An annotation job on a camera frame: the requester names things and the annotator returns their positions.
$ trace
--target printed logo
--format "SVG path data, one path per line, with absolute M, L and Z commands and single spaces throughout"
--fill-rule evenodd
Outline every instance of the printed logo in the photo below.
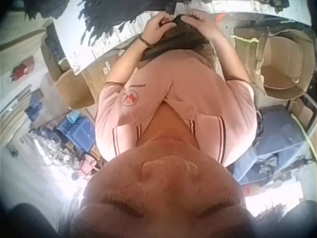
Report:
M 124 101 L 123 101 L 124 106 L 129 107 L 137 103 L 138 94 L 136 93 L 136 91 L 129 89 L 128 92 L 126 92 L 124 95 L 125 95 Z

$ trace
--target pink polo shirt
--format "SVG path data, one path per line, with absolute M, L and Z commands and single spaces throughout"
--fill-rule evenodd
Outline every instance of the pink polo shirt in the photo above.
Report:
M 169 104 L 199 148 L 224 166 L 252 144 L 257 129 L 254 92 L 238 79 L 225 82 L 191 50 L 164 53 L 127 84 L 107 83 L 100 95 L 96 142 L 108 161 L 135 147 L 160 104 Z

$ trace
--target bracelet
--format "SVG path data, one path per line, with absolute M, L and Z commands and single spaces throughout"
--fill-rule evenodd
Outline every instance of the bracelet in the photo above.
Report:
M 144 39 L 142 38 L 142 36 L 139 36 L 139 39 L 140 39 L 140 41 L 142 41 L 147 47 L 149 47 L 149 48 L 152 47 L 152 45 L 151 45 L 149 42 L 147 42 L 146 40 L 144 40 Z

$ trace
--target closed eye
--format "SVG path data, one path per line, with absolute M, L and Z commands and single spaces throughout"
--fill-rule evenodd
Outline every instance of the closed eye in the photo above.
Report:
M 223 202 L 220 202 L 216 205 L 213 205 L 211 207 L 209 207 L 207 210 L 205 210 L 204 212 L 202 212 L 201 214 L 199 214 L 198 216 L 196 216 L 196 219 L 203 219 L 203 218 L 206 218 L 208 216 L 210 216 L 211 214 L 214 214 L 218 211 L 221 211 L 227 207 L 231 207 L 231 206 L 234 206 L 235 203 L 232 202 L 232 201 L 229 201 L 229 200 L 226 200 L 226 201 L 223 201 Z
M 119 210 L 121 210 L 122 212 L 134 217 L 134 218 L 143 218 L 144 215 L 140 212 L 138 212 L 137 210 L 135 210 L 134 208 L 130 207 L 129 205 L 127 205 L 124 202 L 118 202 L 118 201 L 107 201 L 106 204 L 109 204 L 111 206 L 114 206 L 116 208 L 118 208 Z

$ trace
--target white table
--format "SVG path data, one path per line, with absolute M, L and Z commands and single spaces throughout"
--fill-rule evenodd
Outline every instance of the white table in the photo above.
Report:
M 94 62 L 103 54 L 125 42 L 126 40 L 140 34 L 146 22 L 157 12 L 144 12 L 137 17 L 134 24 L 126 23 L 123 31 L 119 33 L 118 27 L 115 27 L 114 34 L 111 37 L 103 35 L 95 45 L 88 46 L 89 33 L 87 32 L 83 45 L 80 40 L 86 30 L 85 21 L 78 19 L 79 12 L 83 4 L 78 6 L 81 0 L 71 0 L 64 14 L 54 20 L 57 35 L 65 55 L 73 68 L 75 74 L 79 74 L 89 64 Z M 209 13 L 218 14 L 221 12 L 248 12 L 261 13 L 272 16 L 279 16 L 291 21 L 298 21 L 306 25 L 311 25 L 311 17 L 307 7 L 306 0 L 289 0 L 290 7 L 282 12 L 276 13 L 275 9 L 268 4 L 261 4 L 256 0 L 213 0 L 212 3 L 203 3 L 193 0 L 190 8 L 200 9 Z M 178 3 L 175 15 L 185 13 L 185 6 Z

